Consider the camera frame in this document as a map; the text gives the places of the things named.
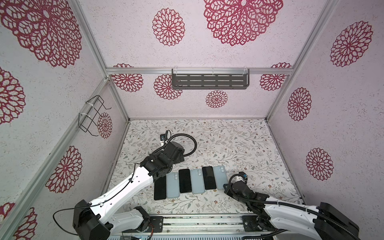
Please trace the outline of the light blue phone case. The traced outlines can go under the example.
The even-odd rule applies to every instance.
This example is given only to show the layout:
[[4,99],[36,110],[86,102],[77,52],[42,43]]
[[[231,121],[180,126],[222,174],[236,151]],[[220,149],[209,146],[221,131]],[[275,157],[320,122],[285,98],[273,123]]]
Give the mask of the light blue phone case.
[[224,166],[213,167],[215,181],[218,190],[223,190],[224,185],[228,184],[227,171]]
[[205,192],[204,177],[201,169],[190,170],[191,184],[193,194],[202,194]]
[[178,173],[169,173],[166,175],[167,198],[178,198],[180,196],[180,183]]

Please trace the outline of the black phone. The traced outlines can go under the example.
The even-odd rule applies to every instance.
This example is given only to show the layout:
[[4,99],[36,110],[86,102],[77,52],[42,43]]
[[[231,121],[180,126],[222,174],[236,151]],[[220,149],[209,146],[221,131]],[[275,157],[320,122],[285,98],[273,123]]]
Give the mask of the black phone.
[[165,200],[167,198],[167,177],[158,178],[154,184],[154,200]]

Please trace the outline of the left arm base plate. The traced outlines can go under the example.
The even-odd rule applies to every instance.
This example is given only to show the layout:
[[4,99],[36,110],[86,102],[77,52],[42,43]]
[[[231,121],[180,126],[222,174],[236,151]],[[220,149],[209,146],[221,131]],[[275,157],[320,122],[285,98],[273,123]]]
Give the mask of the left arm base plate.
[[144,223],[135,230],[125,230],[123,233],[161,233],[164,226],[163,216],[150,216],[148,220],[144,220]]

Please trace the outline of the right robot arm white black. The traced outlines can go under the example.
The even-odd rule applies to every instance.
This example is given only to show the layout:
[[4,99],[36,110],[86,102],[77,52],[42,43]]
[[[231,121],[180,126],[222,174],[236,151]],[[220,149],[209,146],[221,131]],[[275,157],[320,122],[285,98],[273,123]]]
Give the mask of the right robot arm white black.
[[252,215],[243,217],[247,232],[266,232],[261,239],[291,232],[312,240],[357,240],[360,228],[334,206],[322,202],[305,206],[253,192],[246,179],[223,185],[229,197],[243,203]]

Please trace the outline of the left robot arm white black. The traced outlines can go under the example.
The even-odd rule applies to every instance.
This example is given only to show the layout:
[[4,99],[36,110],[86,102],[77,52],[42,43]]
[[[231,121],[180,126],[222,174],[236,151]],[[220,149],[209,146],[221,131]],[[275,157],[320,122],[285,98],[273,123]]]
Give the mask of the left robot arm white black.
[[163,178],[174,164],[184,161],[184,148],[169,142],[147,156],[125,180],[96,199],[75,205],[73,228],[81,240],[106,240],[111,234],[149,229],[150,216],[142,207],[118,214],[117,211],[142,189]]

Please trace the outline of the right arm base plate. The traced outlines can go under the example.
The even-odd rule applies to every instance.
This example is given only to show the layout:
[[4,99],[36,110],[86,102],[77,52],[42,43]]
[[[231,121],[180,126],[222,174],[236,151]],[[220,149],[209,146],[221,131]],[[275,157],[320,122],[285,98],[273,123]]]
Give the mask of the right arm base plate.
[[266,232],[269,229],[266,221],[257,215],[244,215],[242,222],[245,232]]

